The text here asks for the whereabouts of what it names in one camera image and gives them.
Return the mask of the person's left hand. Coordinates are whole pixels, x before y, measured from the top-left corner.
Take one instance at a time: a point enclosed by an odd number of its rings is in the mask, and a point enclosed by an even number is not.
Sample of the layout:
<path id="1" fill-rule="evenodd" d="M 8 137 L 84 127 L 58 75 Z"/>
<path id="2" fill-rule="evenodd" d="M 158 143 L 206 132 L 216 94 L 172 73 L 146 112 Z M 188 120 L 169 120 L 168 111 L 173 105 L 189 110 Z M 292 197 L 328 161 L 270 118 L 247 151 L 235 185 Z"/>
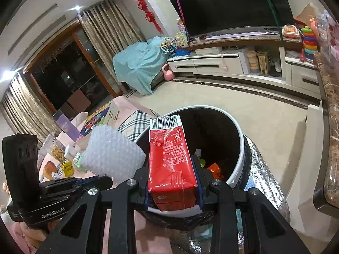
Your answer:
<path id="1" fill-rule="evenodd" d="M 22 234 L 27 238 L 27 241 L 29 241 L 31 244 L 39 245 L 47 238 L 47 235 L 49 235 L 50 231 L 59 222 L 60 222 L 59 219 L 57 219 L 56 221 L 50 222 L 47 225 L 48 231 L 45 231 L 43 229 L 31 228 L 31 227 L 27 226 L 23 221 L 18 222 L 18 226 L 19 226 Z"/>

